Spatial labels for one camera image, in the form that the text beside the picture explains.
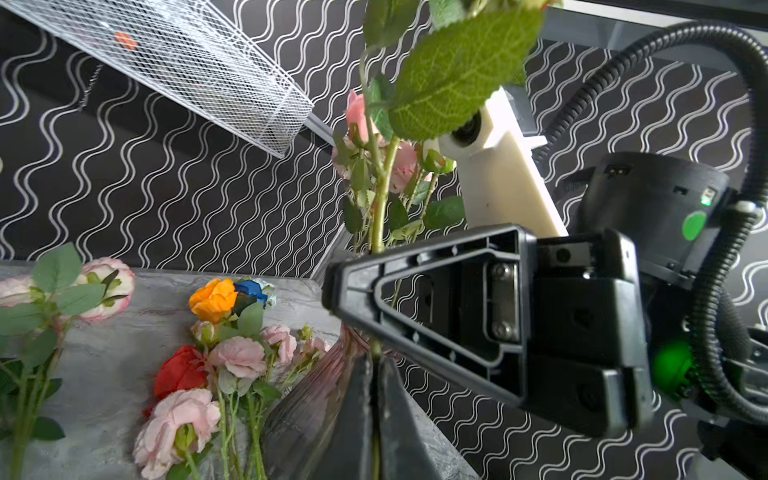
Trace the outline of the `white rose stem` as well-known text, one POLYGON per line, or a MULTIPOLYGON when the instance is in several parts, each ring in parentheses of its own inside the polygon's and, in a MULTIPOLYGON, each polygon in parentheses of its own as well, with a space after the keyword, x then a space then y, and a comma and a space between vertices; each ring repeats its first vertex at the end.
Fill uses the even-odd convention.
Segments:
POLYGON ((366 112, 381 112, 385 137, 426 141, 465 125, 522 71, 544 23, 546 1, 459 1, 460 17, 419 41, 394 90, 376 96, 359 72, 366 112))

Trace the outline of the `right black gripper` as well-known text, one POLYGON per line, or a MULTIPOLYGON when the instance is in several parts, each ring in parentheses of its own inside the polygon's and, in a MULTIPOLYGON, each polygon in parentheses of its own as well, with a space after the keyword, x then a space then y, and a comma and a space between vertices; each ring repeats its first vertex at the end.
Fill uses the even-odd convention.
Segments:
MULTIPOLYGON (((570 236, 541 245, 533 411, 590 436, 648 425, 658 392, 712 413, 683 326, 729 177, 619 152, 568 175, 555 194, 574 190, 583 196, 570 236)), ((442 379, 521 405, 535 268, 531 232, 478 227, 335 263, 322 304, 442 379)))

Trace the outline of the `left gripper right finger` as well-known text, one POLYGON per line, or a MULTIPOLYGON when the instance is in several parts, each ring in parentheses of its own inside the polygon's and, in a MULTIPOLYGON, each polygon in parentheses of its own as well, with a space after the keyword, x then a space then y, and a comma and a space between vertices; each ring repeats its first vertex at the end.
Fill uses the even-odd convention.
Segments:
POLYGON ((440 479, 419 436, 408 399, 394 360, 381 357, 377 365, 378 478, 440 479))

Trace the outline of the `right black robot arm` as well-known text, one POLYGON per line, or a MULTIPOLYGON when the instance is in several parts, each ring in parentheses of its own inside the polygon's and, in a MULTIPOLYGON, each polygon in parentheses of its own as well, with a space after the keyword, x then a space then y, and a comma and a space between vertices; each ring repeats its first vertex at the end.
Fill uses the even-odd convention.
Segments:
POLYGON ((686 44, 741 73, 756 140, 740 188, 660 154, 607 155, 569 176, 574 233, 482 226, 330 267, 323 305, 445 380, 585 439, 626 444, 663 393, 698 422, 703 456, 767 475, 767 332, 725 283, 767 203, 767 55, 746 32, 680 23, 634 42, 559 111, 553 144, 612 81, 686 44))

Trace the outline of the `pink flower spray stem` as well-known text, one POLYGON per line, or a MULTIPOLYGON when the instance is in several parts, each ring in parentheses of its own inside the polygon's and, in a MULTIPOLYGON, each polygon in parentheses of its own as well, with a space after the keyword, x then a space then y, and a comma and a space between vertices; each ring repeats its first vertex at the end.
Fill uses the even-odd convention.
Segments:
POLYGON ((457 169, 436 142, 386 139, 383 114, 369 115, 364 96, 354 91, 345 117, 347 130, 335 138, 332 162, 347 183, 342 213, 353 252, 411 243, 465 220, 461 197, 435 198, 439 181, 457 169))

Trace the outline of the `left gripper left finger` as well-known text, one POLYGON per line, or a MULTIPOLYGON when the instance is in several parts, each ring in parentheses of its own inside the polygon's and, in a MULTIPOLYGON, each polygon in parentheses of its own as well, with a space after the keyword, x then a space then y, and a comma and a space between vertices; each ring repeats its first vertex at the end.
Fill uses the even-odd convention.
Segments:
POLYGON ((373 361, 359 357, 352 368, 328 446, 311 479, 367 480, 373 478, 373 361))

